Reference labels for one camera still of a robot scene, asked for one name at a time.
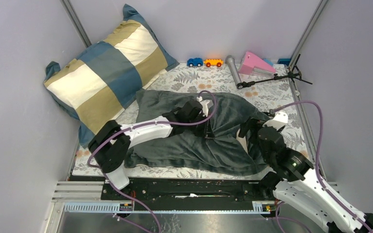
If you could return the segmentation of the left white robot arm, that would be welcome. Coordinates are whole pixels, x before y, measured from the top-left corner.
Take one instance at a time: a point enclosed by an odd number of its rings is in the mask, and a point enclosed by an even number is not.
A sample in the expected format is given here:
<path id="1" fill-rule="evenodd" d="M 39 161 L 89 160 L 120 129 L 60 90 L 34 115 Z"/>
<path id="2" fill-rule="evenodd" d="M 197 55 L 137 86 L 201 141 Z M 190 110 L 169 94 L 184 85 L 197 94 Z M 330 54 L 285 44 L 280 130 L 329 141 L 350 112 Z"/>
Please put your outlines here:
<path id="1" fill-rule="evenodd" d="M 148 121 L 120 125 L 108 121 L 88 144 L 91 158 L 113 187 L 113 194 L 124 200 L 131 194 L 130 181 L 124 169 L 127 151 L 144 142 L 182 134 L 184 131 L 203 135 L 209 119 L 215 113 L 216 100 L 187 101 L 183 107 Z"/>

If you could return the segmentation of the cream pillow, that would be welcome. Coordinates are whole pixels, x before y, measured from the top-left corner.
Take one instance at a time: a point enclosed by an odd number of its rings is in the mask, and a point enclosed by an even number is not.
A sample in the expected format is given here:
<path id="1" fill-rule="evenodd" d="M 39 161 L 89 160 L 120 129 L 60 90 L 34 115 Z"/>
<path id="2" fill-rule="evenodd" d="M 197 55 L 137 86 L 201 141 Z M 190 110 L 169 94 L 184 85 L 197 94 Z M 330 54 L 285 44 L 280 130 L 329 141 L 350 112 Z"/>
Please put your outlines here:
<path id="1" fill-rule="evenodd" d="M 240 129 L 238 129 L 238 131 L 237 131 L 236 140 L 240 143 L 240 145 L 242 146 L 244 151 L 248 154 L 248 146 L 247 146 L 246 137 L 245 136 L 240 137 L 239 133 L 240 133 Z"/>

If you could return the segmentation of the zebra and grey pillowcase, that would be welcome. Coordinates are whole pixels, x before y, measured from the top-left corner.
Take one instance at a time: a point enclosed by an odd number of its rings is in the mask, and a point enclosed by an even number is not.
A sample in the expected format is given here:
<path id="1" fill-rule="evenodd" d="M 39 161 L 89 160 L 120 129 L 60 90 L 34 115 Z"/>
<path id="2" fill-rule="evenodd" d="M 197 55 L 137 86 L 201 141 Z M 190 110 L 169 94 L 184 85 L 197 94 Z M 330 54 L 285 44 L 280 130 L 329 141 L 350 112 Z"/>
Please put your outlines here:
<path id="1" fill-rule="evenodd" d="M 264 163 L 258 145 L 247 150 L 236 139 L 240 125 L 253 117 L 268 120 L 246 99 L 231 93 L 215 93 L 217 111 L 210 119 L 214 138 L 197 137 L 186 130 L 168 138 L 147 141 L 130 148 L 125 167 L 187 167 L 233 176 L 261 172 Z"/>

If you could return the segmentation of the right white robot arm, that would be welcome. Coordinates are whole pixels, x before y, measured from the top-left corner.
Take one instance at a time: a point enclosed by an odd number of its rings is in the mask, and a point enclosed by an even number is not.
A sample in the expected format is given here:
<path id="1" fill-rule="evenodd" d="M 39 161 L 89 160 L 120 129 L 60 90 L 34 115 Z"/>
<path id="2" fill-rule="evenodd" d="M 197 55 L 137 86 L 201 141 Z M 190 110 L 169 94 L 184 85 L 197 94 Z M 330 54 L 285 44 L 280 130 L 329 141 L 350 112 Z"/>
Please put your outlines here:
<path id="1" fill-rule="evenodd" d="M 326 233 L 373 232 L 372 213 L 351 205 L 322 178 L 309 159 L 287 147 L 281 135 L 287 123 L 287 113 L 280 111 L 269 120 L 250 117 L 240 125 L 238 137 L 249 134 L 248 143 L 259 147 L 271 168 L 259 182 L 260 196 L 285 202 Z"/>

